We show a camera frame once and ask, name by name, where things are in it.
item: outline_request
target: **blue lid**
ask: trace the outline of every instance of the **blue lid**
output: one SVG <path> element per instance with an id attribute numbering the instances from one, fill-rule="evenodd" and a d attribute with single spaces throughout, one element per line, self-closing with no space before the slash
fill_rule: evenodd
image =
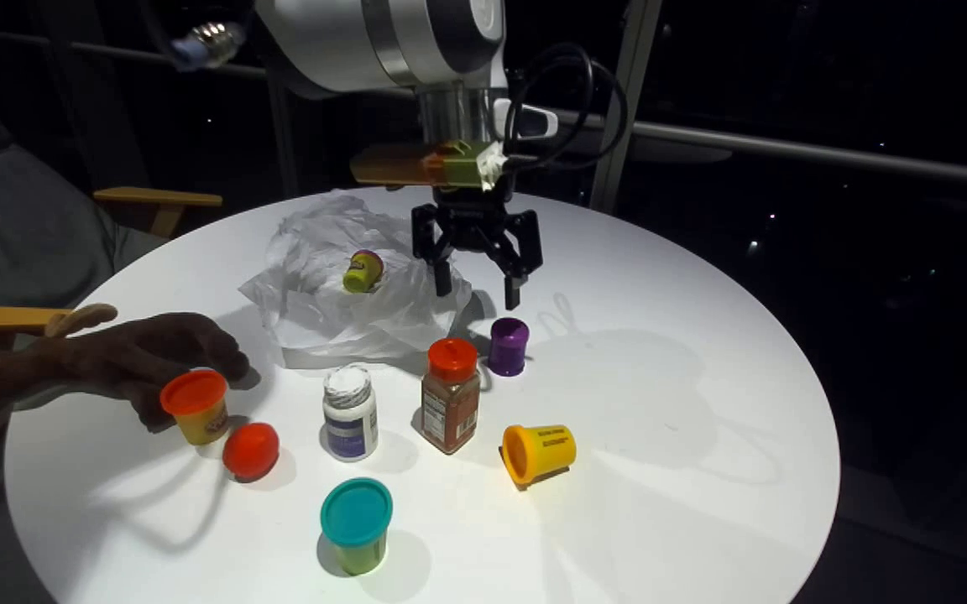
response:
<path id="1" fill-rule="evenodd" d="M 318 510 L 323 537 L 337 547 L 364 547 L 388 535 L 392 512 L 389 489 L 381 481 L 341 482 Z"/>

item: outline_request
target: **teal cup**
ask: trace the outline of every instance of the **teal cup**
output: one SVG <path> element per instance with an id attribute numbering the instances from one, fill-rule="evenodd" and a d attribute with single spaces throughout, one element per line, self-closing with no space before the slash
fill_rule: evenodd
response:
<path id="1" fill-rule="evenodd" d="M 381 481 L 341 482 L 318 510 L 332 564 L 351 577 L 373 572 L 388 553 L 389 516 L 392 501 Z"/>

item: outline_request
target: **spice bottle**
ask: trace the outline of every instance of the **spice bottle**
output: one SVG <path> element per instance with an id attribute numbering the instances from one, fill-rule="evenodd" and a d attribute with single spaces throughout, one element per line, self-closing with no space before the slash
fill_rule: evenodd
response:
<path id="1" fill-rule="evenodd" d="M 323 385 L 323 443 L 332 456 L 356 461 L 377 451 L 377 397 L 369 373 L 344 367 Z"/>
<path id="2" fill-rule="evenodd" d="M 482 367 L 466 340 L 439 340 L 426 354 L 426 375 L 419 384 L 418 433 L 457 453 L 476 433 Z"/>

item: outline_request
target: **purple cup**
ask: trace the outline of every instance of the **purple cup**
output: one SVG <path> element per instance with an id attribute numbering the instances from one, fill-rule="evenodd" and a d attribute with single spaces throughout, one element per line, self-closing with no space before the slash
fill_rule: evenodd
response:
<path id="1" fill-rule="evenodd" d="M 521 319 L 499 319 L 490 324 L 490 354 L 487 354 L 490 373 L 521 375 L 523 373 L 523 346 L 527 346 L 527 324 Z"/>

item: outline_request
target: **orange lid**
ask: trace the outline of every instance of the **orange lid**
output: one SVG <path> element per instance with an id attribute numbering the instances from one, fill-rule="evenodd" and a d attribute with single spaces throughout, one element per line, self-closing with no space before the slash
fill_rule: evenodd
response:
<path id="1" fill-rule="evenodd" d="M 476 346 L 466 340 L 439 340 L 426 349 L 429 373 L 445 384 L 466 384 L 476 375 Z"/>
<path id="2" fill-rule="evenodd" d="M 225 388 L 229 384 L 221 373 L 198 367 L 164 384 L 158 403 L 172 417 L 192 417 L 220 405 L 225 398 Z"/>
<path id="3" fill-rule="evenodd" d="M 278 433 L 270 422 L 239 426 L 221 451 L 221 462 L 242 482 L 261 481 L 275 468 L 275 461 L 278 461 Z"/>

